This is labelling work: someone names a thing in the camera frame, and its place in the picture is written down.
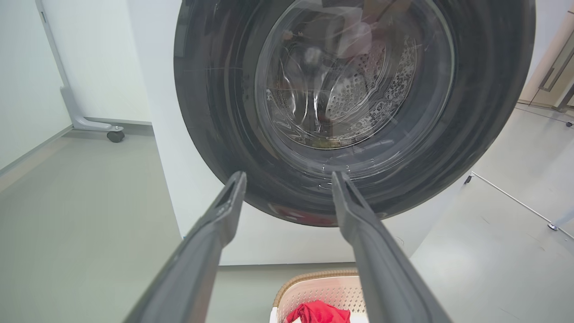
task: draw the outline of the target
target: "white wall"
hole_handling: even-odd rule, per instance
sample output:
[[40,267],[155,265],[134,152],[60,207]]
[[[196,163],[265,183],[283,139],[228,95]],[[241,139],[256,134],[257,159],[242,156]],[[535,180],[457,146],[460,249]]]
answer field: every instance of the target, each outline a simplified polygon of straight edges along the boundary
[[532,77],[550,42],[558,31],[567,11],[572,6],[572,0],[536,0],[536,38],[534,51],[526,83]]
[[0,1],[0,169],[71,121],[34,0]]
[[43,0],[86,117],[151,121],[126,0]]

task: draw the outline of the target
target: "wicker rim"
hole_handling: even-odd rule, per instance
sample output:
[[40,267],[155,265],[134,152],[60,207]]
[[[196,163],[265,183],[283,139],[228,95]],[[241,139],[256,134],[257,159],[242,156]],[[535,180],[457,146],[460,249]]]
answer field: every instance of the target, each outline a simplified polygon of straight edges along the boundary
[[310,274],[303,274],[299,276],[295,276],[291,278],[288,282],[284,283],[283,286],[277,292],[277,296],[275,296],[275,300],[273,301],[273,307],[279,307],[279,302],[281,298],[291,286],[295,285],[296,283],[303,282],[305,280],[317,279],[317,278],[328,278],[328,277],[337,277],[337,276],[358,276],[359,272],[355,270],[325,270],[325,271],[318,271],[318,272],[311,272]]

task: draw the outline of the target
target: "caster wheel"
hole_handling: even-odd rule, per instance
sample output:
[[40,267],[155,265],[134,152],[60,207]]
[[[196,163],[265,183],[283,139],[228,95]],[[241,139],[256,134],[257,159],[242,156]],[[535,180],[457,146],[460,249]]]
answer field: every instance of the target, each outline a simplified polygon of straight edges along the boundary
[[120,141],[122,141],[122,139],[125,137],[126,135],[123,134],[123,131],[110,131],[107,134],[108,139],[112,142],[112,143],[118,143]]

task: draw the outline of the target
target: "door glass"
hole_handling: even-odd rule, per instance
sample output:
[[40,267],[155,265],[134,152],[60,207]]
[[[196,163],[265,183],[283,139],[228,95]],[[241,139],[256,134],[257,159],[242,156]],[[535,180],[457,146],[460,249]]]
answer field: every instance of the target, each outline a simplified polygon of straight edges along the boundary
[[293,166],[372,175],[435,126],[452,77],[451,35],[432,2],[299,0],[263,46],[257,110]]

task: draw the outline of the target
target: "white washing machine body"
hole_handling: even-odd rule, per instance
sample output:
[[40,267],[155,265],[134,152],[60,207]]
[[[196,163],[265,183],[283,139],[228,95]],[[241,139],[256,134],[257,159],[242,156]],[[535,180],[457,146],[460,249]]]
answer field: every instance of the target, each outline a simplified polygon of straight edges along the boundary
[[[128,0],[138,53],[135,59],[139,60],[145,81],[157,146],[177,224],[180,234],[185,237],[223,188],[223,183],[214,174],[211,166],[206,163],[204,156],[190,137],[188,131],[190,124],[184,121],[178,100],[174,81],[174,73],[177,73],[174,70],[174,56],[183,55],[183,53],[174,52],[174,43],[184,41],[178,37],[182,38],[190,32],[195,32],[188,29],[185,32],[176,32],[178,28],[189,28],[189,23],[185,23],[188,17],[180,12],[181,5],[181,1],[178,0]],[[187,50],[190,50],[191,46],[192,44],[187,44]],[[181,47],[175,47],[175,51],[179,50]],[[522,80],[517,83],[523,83],[527,71],[528,64],[523,72],[524,76],[518,76]],[[203,91],[205,87],[213,85],[198,83],[194,86],[197,91]],[[518,95],[521,84],[514,87],[516,89],[513,88],[513,91]],[[221,96],[226,95],[225,88],[217,89],[215,93],[218,90]],[[496,127],[496,134],[501,128],[501,125]],[[483,153],[485,147],[481,147],[482,150],[477,149],[478,155]],[[410,257],[415,252],[434,223],[455,199],[463,187],[471,164],[463,166],[466,169],[457,173],[458,179],[451,178],[448,184],[443,183],[443,186],[448,187],[442,192],[437,195],[431,194],[434,197],[401,213],[400,216],[383,220],[407,256]],[[223,250],[220,264],[353,261],[352,249],[342,238],[339,228],[306,226],[284,221],[244,202],[236,236]]]

